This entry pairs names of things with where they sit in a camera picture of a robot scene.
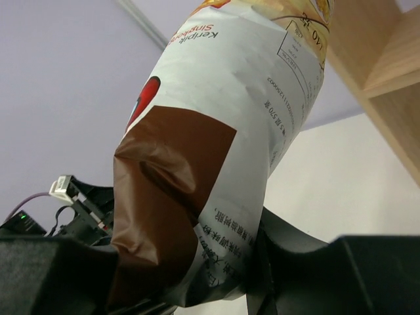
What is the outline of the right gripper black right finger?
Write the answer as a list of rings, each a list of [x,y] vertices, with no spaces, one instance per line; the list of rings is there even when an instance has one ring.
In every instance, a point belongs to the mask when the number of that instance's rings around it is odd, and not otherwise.
[[[246,300],[250,314],[418,314],[419,237],[326,243],[264,210]]]

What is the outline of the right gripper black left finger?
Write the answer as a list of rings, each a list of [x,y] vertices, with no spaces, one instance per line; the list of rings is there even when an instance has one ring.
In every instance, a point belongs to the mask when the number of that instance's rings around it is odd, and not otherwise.
[[[2,314],[110,314],[117,255],[69,238],[1,237]]]

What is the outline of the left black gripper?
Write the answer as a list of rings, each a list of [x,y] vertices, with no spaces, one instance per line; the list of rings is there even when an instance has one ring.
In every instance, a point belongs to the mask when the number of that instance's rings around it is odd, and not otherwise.
[[[55,215],[49,236],[70,237],[88,246],[110,245],[114,229],[114,189],[75,180],[79,195],[73,205],[64,205]],[[74,211],[73,219],[64,225],[58,218],[65,209]]]

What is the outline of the Chuba cassava chips bag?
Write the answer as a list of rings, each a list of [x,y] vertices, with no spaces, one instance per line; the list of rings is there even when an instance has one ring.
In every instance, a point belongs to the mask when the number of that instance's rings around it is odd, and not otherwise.
[[[168,42],[114,154],[109,306],[244,292],[269,176],[324,80],[333,1],[204,1]]]

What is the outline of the wooden two-tier shelf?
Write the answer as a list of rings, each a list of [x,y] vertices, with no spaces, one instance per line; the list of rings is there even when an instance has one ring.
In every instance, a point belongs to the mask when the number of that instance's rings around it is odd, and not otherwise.
[[[419,181],[419,2],[336,1],[327,59]]]

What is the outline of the grey aluminium corner post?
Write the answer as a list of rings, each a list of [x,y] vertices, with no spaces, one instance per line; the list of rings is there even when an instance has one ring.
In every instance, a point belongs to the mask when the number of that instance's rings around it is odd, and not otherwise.
[[[118,0],[118,4],[136,21],[142,31],[152,40],[154,44],[164,51],[168,40],[156,25],[141,11],[140,7],[130,0]]]

